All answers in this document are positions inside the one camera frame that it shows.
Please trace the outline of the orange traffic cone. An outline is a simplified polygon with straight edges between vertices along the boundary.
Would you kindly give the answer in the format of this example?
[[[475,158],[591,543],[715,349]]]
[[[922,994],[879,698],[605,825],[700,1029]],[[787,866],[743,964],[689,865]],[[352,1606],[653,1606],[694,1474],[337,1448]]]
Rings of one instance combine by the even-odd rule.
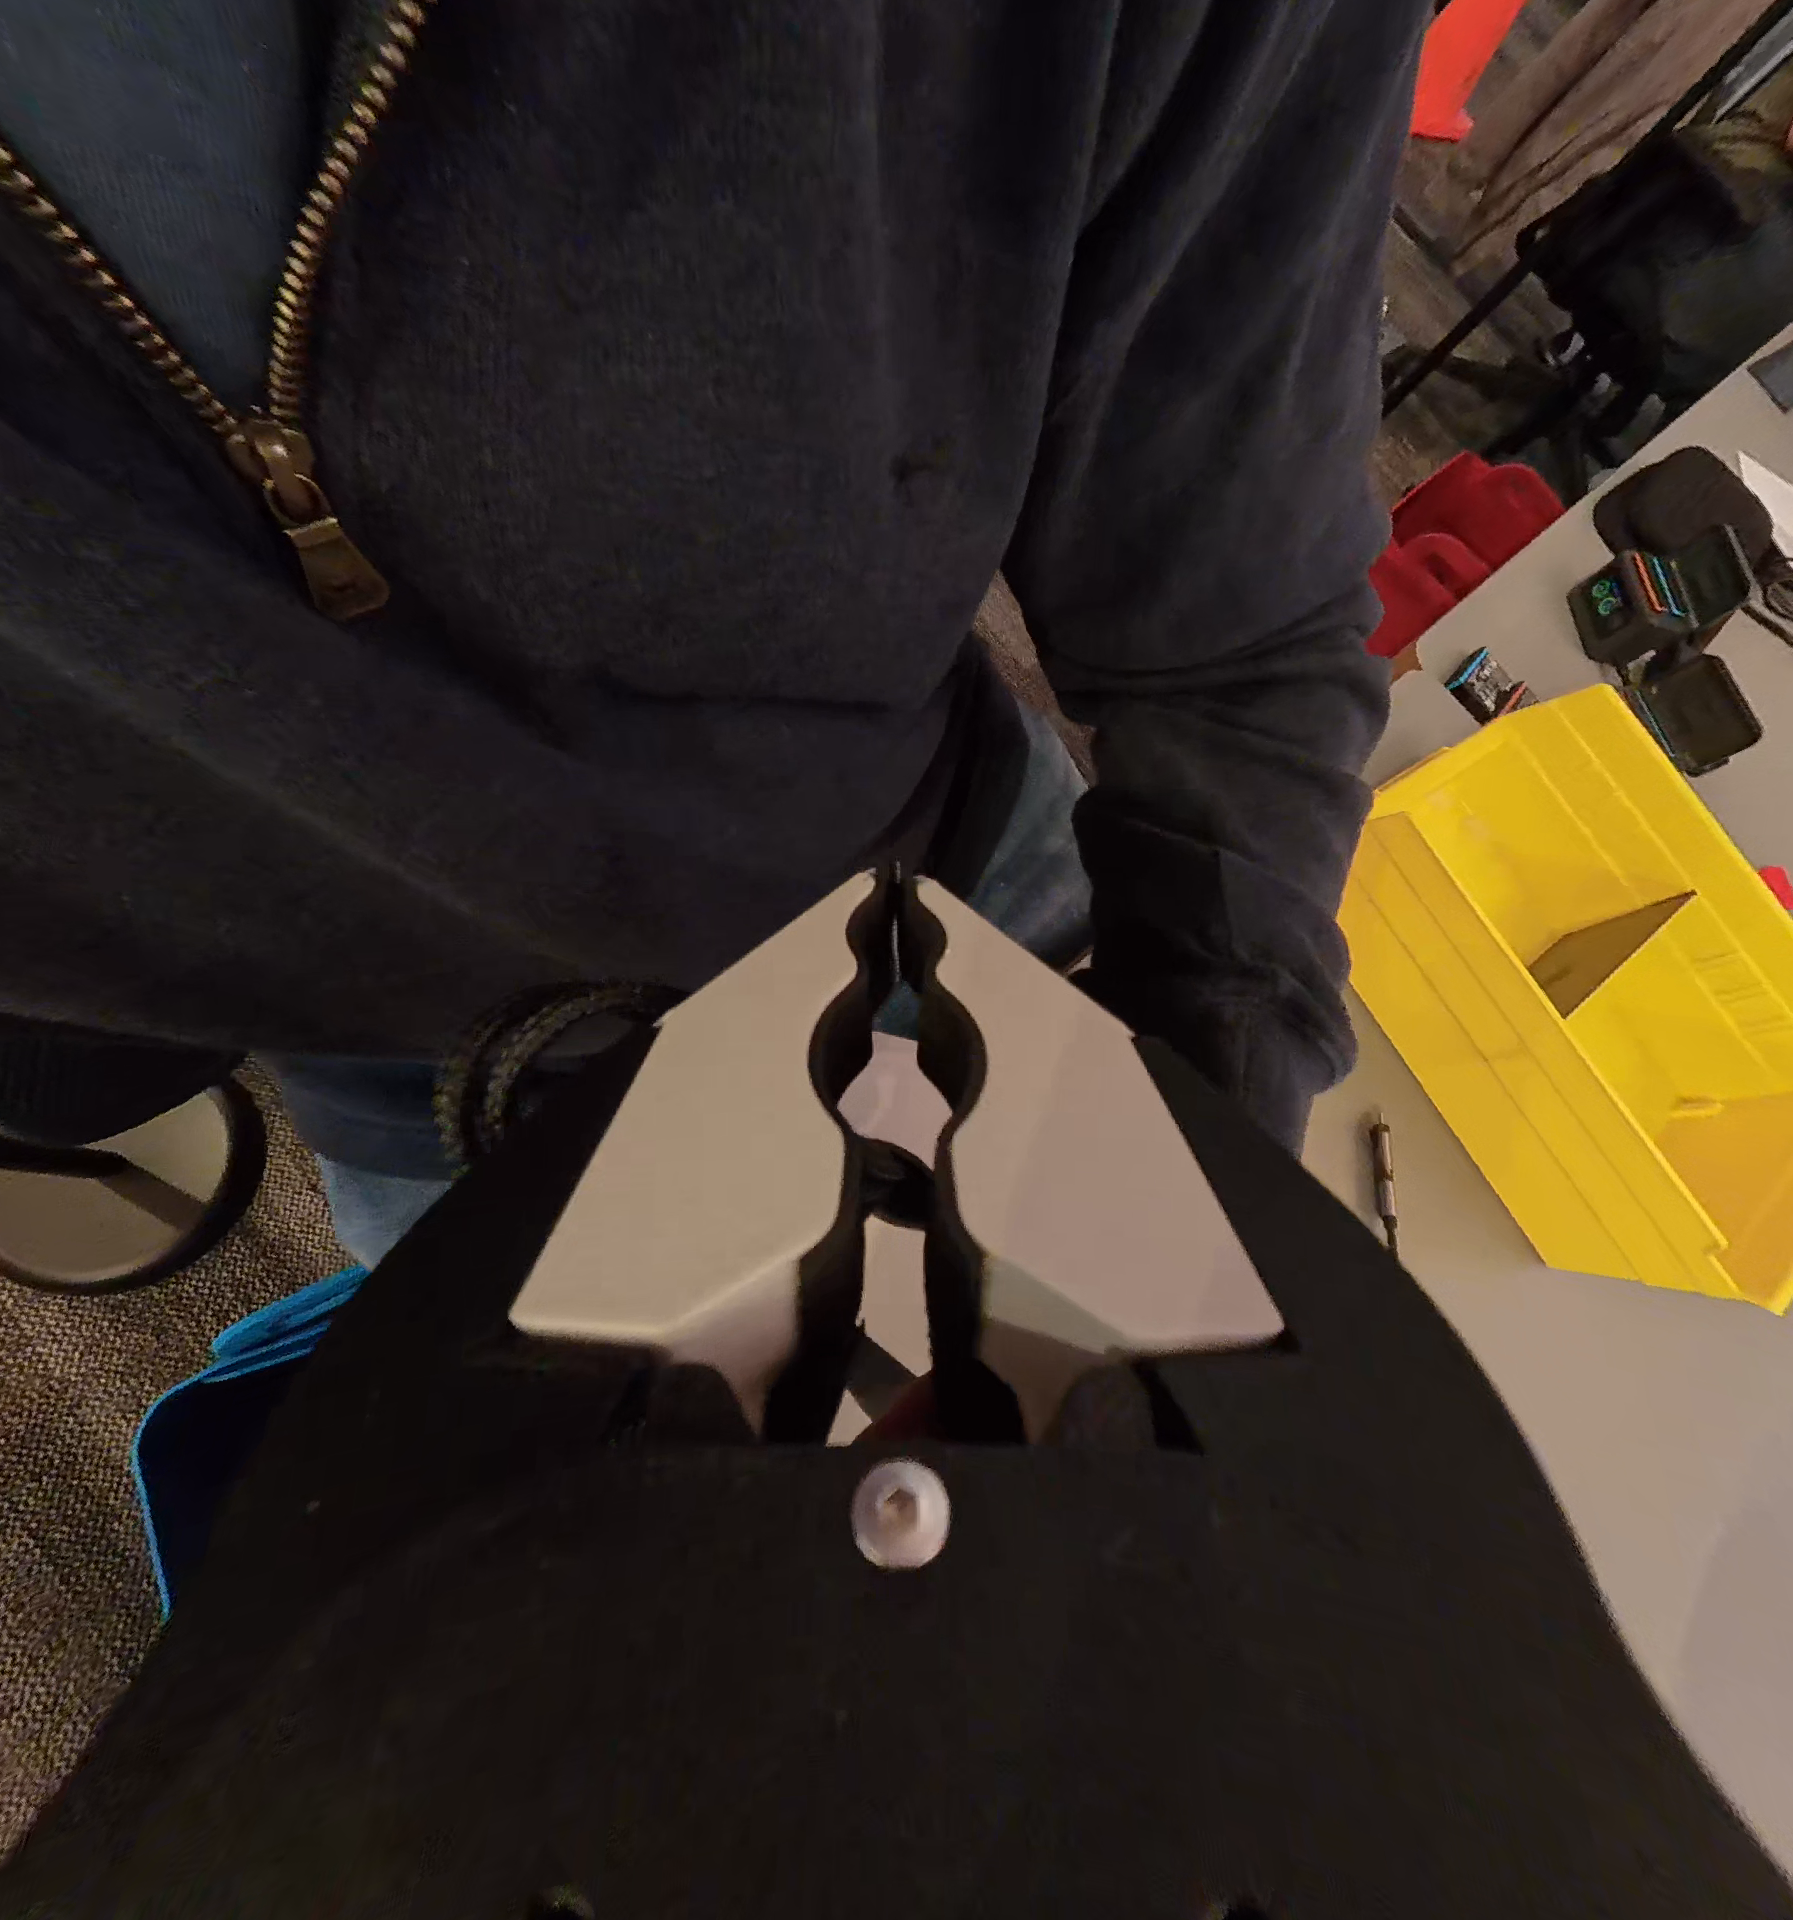
[[[1471,95],[1524,11],[1524,3],[1443,3],[1426,31],[1411,137],[1458,144],[1473,128]]]

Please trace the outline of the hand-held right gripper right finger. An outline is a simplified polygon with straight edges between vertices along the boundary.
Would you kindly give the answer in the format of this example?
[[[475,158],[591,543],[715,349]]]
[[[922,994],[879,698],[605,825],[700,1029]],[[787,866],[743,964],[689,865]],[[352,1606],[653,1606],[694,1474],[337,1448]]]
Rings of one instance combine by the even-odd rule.
[[[934,882],[904,884],[898,953],[947,1105],[925,1228],[944,1430],[1042,1438],[1098,1369],[1278,1343],[1133,1032]]]

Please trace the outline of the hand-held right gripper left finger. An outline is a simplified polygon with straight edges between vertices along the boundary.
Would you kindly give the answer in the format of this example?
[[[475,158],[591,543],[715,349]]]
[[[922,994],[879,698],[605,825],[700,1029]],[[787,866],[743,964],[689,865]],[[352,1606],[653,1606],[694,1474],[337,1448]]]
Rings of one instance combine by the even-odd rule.
[[[888,878],[847,878],[658,1023],[641,1066],[512,1309],[542,1343],[637,1351],[713,1369],[759,1435],[796,1358],[805,1267],[840,1242],[841,1328],[861,1304],[861,1156],[812,1066],[834,1011],[867,1047],[859,946],[888,950]]]

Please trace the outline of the yellow plastic bin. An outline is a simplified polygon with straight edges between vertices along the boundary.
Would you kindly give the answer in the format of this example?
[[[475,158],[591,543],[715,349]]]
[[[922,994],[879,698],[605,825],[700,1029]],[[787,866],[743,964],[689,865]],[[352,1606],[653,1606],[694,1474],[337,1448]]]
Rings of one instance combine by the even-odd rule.
[[[1547,1267],[1793,1308],[1793,912],[1612,687],[1384,783],[1341,933]]]

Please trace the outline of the small dark packet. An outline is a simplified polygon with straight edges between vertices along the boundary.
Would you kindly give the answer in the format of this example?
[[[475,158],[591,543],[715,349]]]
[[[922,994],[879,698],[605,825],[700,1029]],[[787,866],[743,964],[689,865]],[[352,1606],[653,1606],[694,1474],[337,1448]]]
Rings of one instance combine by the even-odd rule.
[[[1487,646],[1462,656],[1449,673],[1443,689],[1477,728],[1535,704],[1529,683],[1515,678]]]

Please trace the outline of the person's left forearm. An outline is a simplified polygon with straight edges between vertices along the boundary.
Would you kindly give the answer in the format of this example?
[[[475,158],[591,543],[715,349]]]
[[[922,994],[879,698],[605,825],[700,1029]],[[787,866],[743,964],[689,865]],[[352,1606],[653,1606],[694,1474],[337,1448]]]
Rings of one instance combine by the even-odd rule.
[[[1393,192],[1426,5],[1063,7],[1042,419],[1002,571],[1095,744],[1088,984],[1301,1152],[1354,1059],[1341,894]]]

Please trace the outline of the blue folded cloth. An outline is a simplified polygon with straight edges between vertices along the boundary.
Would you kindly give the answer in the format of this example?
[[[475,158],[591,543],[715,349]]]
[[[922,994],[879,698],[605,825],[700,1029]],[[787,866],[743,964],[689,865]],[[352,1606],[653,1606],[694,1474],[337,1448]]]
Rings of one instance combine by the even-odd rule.
[[[143,1414],[130,1480],[163,1620],[203,1561],[222,1500],[263,1428],[367,1274],[344,1267],[228,1323],[201,1371]]]

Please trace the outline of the black zip pouch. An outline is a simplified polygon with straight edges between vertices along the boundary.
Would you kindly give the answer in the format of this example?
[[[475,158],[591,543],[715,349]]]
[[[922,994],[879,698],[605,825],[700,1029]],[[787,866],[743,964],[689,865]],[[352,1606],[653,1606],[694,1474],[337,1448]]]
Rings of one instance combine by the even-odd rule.
[[[1672,556],[1714,531],[1733,532],[1750,569],[1774,553],[1769,508],[1722,457],[1699,444],[1678,446],[1601,489],[1592,521],[1612,553]]]

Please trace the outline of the red plastic crates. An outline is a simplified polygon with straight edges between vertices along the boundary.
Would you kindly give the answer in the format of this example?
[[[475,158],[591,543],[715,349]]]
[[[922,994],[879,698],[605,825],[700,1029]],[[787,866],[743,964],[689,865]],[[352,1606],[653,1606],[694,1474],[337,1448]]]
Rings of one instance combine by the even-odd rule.
[[[1380,621],[1367,652],[1399,661],[1422,635],[1566,513],[1531,465],[1462,451],[1405,493],[1370,569]]]

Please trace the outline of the black battery charger case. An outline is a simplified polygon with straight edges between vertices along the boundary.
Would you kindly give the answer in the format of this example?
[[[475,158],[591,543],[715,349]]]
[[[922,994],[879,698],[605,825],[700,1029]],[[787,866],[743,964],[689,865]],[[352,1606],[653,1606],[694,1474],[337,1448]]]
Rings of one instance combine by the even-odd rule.
[[[1672,555],[1626,548],[1566,595],[1583,654],[1619,675],[1699,652],[1753,592],[1744,540],[1714,526]]]

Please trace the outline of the person's jeans leg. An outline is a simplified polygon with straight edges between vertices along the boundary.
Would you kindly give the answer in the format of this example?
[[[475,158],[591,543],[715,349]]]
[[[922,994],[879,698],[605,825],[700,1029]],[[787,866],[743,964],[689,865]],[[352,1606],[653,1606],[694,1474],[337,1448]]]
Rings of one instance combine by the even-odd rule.
[[[1086,781],[1054,724],[1015,701],[995,778],[976,778],[934,869],[961,884],[981,919],[1063,968],[1091,944],[1091,886],[1072,813]],[[261,1061],[284,1114],[316,1157],[333,1234],[355,1266],[377,1266],[449,1189],[427,1061],[273,1055]]]

